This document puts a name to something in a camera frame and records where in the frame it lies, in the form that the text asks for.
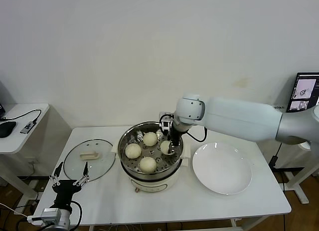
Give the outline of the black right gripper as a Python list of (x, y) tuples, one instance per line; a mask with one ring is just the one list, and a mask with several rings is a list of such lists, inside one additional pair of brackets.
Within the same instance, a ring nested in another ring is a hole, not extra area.
[(182, 123), (178, 117), (172, 119), (170, 135), (167, 136), (169, 141), (168, 154), (175, 153), (175, 150), (180, 146), (179, 138), (187, 133), (187, 124)]

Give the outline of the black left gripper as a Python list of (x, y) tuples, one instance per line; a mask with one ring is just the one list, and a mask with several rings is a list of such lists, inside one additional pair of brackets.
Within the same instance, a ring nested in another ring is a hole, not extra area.
[(73, 195), (81, 191), (81, 186), (84, 186), (89, 181), (88, 162), (85, 163), (83, 174), (78, 180), (59, 180), (59, 175), (63, 168), (63, 162), (55, 168), (52, 175), (49, 176), (52, 182), (52, 189), (56, 193), (56, 198), (50, 208), (72, 209), (71, 201)]

